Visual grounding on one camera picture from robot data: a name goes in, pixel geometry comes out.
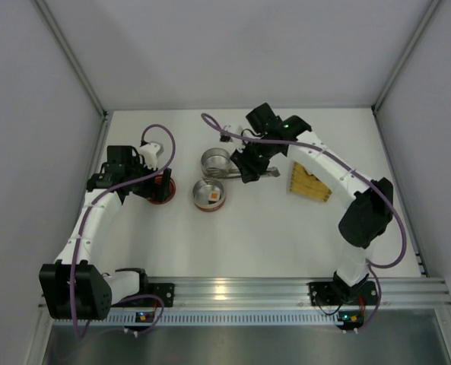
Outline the red round lid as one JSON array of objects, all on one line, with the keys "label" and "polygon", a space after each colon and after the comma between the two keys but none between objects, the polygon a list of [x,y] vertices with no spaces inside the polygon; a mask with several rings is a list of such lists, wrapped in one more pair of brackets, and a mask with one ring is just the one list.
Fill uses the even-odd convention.
[{"label": "red round lid", "polygon": [[154,178],[151,190],[146,198],[153,205],[168,203],[176,194],[176,183],[172,178],[164,178],[161,174]]}]

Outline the metal serving tongs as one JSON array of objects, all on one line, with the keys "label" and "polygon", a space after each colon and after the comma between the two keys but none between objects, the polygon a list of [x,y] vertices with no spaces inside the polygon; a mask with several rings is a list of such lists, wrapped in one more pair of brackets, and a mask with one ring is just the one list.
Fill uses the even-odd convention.
[{"label": "metal serving tongs", "polygon": [[[221,170],[216,167],[202,168],[202,172],[205,176],[215,178],[215,179],[240,179],[241,174],[238,169],[226,169]],[[261,177],[279,177],[281,173],[276,167],[268,168]]]}]

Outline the orange topped sushi roll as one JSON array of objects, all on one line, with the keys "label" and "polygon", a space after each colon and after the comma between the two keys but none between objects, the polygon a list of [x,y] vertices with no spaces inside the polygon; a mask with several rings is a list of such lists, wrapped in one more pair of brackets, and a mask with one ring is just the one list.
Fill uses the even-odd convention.
[{"label": "orange topped sushi roll", "polygon": [[220,192],[217,191],[212,191],[208,194],[208,203],[211,204],[215,204],[217,202],[219,202],[221,199],[221,194]]}]

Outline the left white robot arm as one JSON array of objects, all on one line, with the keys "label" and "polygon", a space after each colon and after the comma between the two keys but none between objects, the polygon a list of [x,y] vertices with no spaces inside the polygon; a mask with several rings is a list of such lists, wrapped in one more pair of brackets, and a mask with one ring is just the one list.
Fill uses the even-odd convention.
[{"label": "left white robot arm", "polygon": [[55,261],[42,265],[39,272],[52,318],[105,319],[111,306],[125,298],[151,293],[143,268],[119,268],[105,275],[97,268],[97,259],[110,224],[129,194],[150,202],[171,199],[171,170],[157,168],[163,150],[155,141],[142,142],[139,148],[110,145],[106,149],[106,162],[87,181],[84,205],[71,236]]}]

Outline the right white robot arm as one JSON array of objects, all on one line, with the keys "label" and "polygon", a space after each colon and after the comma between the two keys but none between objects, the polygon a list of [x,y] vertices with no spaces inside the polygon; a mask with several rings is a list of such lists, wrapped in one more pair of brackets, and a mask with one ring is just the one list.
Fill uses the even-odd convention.
[{"label": "right white robot arm", "polygon": [[231,160],[244,183],[259,180],[270,160],[282,154],[324,183],[343,205],[338,231],[345,245],[332,279],[332,290],[342,302],[351,301],[368,278],[370,244],[385,233],[394,219],[393,185],[350,167],[331,151],[299,116],[282,119],[268,103],[246,115],[251,127],[228,126],[223,136],[235,144]]}]

